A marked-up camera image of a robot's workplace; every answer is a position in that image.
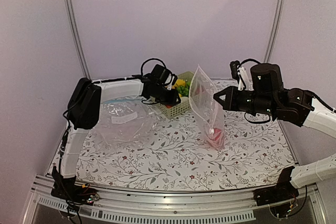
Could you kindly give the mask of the pink zip top bag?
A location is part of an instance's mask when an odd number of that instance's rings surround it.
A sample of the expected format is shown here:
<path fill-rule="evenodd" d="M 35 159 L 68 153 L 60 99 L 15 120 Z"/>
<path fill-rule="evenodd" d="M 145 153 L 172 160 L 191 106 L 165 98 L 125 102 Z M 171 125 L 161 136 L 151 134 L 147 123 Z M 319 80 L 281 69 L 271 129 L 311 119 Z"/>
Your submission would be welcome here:
<path fill-rule="evenodd" d="M 215 83 L 198 66 L 191 80 L 189 90 L 189 103 L 195 115 L 195 120 L 201 135 L 209 145 L 219 150 L 224 147 L 224 114 L 222 107 L 213 98 L 213 95 L 218 92 Z M 224 139 L 220 144 L 214 144 L 209 140 L 209 129 L 219 128 L 223 130 Z"/>

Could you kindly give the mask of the red toy apple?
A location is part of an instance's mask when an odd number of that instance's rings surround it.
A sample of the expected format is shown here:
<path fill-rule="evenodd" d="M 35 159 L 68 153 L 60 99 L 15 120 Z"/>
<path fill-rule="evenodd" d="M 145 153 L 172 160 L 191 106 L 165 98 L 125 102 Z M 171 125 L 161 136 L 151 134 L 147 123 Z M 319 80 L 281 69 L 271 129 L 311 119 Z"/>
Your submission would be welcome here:
<path fill-rule="evenodd" d="M 222 143 L 223 139 L 224 139 L 223 130 L 221 130 L 217 127 L 209 129 L 209 137 L 208 138 L 214 144 Z"/>

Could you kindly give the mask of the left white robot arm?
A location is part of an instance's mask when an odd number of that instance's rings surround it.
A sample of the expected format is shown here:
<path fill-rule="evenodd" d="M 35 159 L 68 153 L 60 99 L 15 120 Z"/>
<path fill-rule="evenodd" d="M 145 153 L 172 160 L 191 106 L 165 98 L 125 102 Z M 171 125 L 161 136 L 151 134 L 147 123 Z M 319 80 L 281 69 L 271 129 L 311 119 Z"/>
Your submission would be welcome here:
<path fill-rule="evenodd" d="M 92 204 L 97 200 L 95 189 L 77 186 L 76 165 L 84 140 L 99 121 L 100 105 L 104 101 L 140 96 L 154 98 L 155 103 L 176 105 L 181 102 L 178 92 L 172 88 L 178 77 L 164 63 L 154 66 L 150 73 L 130 77 L 92 81 L 81 78 L 63 113 L 67 128 L 61 139 L 60 160 L 52 168 L 54 185 L 51 195 L 67 201 Z"/>

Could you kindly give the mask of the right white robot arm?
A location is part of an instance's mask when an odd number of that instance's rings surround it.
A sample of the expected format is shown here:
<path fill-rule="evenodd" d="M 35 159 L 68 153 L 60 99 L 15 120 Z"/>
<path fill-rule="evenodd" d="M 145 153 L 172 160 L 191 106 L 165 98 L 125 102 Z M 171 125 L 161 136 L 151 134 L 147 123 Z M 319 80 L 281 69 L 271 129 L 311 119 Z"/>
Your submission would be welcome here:
<path fill-rule="evenodd" d="M 335 137 L 335 109 L 309 90 L 284 88 L 276 64 L 256 62 L 250 78 L 243 76 L 242 63 L 232 61 L 230 70 L 238 86 L 230 86 L 213 95 L 223 110 L 268 115 L 298 127 L 317 130 Z M 284 168 L 272 187 L 254 191 L 258 206 L 298 197 L 299 188 L 335 178 L 335 155 L 305 166 Z"/>

